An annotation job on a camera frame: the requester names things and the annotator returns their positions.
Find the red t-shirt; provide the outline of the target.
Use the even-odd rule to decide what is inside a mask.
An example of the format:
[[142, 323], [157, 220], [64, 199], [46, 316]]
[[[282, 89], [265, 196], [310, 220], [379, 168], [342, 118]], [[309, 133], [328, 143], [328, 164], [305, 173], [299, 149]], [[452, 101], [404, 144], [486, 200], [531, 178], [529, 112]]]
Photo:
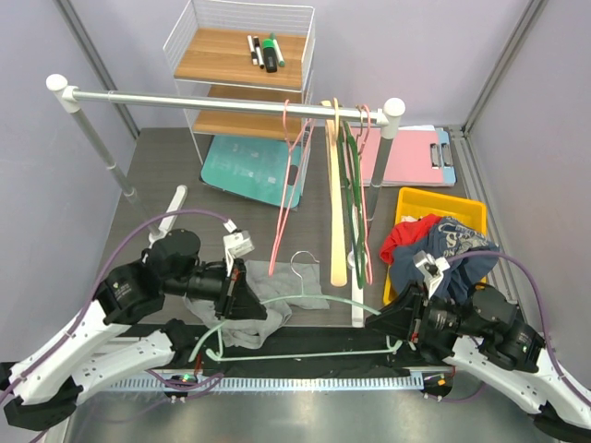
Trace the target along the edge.
[[431, 228], [439, 223], [441, 216], [429, 214], [416, 221], [401, 221], [387, 235], [379, 251], [380, 259], [387, 265], [394, 262], [393, 251], [399, 246], [408, 246], [426, 237]]

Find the grey garment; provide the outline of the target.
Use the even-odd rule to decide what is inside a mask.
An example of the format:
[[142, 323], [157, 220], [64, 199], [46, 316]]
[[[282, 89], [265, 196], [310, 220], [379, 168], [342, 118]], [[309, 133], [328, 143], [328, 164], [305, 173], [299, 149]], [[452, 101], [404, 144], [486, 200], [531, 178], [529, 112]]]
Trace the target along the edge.
[[230, 320], [223, 324], [222, 336], [227, 347], [258, 350], [265, 340], [284, 326], [292, 316], [292, 307], [324, 310], [329, 302], [320, 299], [320, 264], [309, 257], [303, 263], [278, 262], [274, 273], [268, 274], [269, 263], [248, 260], [247, 284], [265, 305], [264, 320]]

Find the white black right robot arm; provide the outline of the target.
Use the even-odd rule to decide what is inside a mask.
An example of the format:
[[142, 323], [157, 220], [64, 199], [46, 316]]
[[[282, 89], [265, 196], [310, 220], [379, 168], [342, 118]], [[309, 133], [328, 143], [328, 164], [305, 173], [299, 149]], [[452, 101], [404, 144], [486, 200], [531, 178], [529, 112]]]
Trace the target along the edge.
[[422, 361], [461, 369], [512, 400], [541, 432], [561, 442], [590, 439], [590, 391], [551, 354], [519, 305], [486, 283], [465, 304], [409, 284], [365, 326], [410, 346]]

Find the wooden hanger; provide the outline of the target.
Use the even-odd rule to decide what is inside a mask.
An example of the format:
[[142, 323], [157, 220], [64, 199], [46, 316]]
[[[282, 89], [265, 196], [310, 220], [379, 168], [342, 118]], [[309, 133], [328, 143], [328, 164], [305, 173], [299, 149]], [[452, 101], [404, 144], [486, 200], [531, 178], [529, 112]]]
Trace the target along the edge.
[[340, 166], [337, 149], [338, 128], [340, 123], [339, 102], [322, 101], [325, 107], [334, 111], [333, 119], [325, 121], [325, 141], [327, 150], [327, 171], [331, 201], [331, 285], [344, 287], [347, 284], [347, 265], [344, 241], [344, 217], [340, 183]]

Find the mint green hanger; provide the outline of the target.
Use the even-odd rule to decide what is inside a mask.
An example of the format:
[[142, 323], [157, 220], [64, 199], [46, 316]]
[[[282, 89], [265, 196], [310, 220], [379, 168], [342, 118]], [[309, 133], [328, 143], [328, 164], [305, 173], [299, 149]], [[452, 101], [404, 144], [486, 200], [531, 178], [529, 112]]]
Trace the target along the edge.
[[[361, 297], [343, 299], [321, 292], [320, 262], [311, 255], [310, 263], [281, 263], [273, 276], [268, 276], [267, 262], [248, 260], [246, 262], [247, 285], [260, 302], [267, 317], [264, 320], [219, 319], [215, 316], [212, 301], [185, 297], [187, 309], [208, 328], [198, 348], [205, 347], [209, 337], [218, 338], [219, 349], [205, 350], [205, 354], [219, 362], [249, 361], [261, 359], [302, 359], [311, 358], [315, 353], [331, 357], [350, 354], [351, 345], [330, 345], [331, 339], [355, 339], [364, 326], [364, 315], [377, 311], [363, 305]], [[321, 326], [297, 327], [290, 323], [293, 309], [314, 312], [328, 312], [337, 305], [350, 305], [352, 326], [345, 329]]]

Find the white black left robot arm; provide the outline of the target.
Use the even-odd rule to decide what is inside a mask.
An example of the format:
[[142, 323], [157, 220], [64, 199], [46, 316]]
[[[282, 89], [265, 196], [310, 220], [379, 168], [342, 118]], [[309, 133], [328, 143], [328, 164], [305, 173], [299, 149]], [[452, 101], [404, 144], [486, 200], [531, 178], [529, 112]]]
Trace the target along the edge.
[[172, 230], [140, 259], [113, 269], [82, 309], [39, 351], [1, 365], [1, 389], [11, 391], [7, 422], [44, 431], [67, 419], [97, 392], [139, 371], [185, 368], [197, 358], [197, 338], [186, 323], [171, 319], [140, 341], [101, 357], [96, 351], [160, 311], [166, 296], [213, 304], [221, 319], [264, 320], [267, 310], [247, 284], [243, 256], [253, 250], [250, 235], [235, 231], [223, 239], [221, 261], [199, 259], [201, 241], [190, 231]]

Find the navy blue garment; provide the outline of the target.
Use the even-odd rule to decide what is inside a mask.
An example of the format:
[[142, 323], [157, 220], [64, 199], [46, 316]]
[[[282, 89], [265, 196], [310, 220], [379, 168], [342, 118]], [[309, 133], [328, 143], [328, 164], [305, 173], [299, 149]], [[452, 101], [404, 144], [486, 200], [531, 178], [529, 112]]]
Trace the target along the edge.
[[424, 276], [413, 261], [414, 256], [423, 251], [434, 258], [444, 257], [450, 263], [435, 295], [461, 305], [467, 301], [472, 285], [482, 281], [490, 273], [496, 266], [497, 259], [485, 256], [462, 259], [456, 257], [474, 251], [499, 250], [499, 246], [489, 241], [484, 234], [463, 225], [455, 218], [443, 217], [429, 228], [423, 238], [393, 249], [393, 263], [389, 271], [391, 285], [397, 293], [401, 293], [410, 281], [423, 281]]

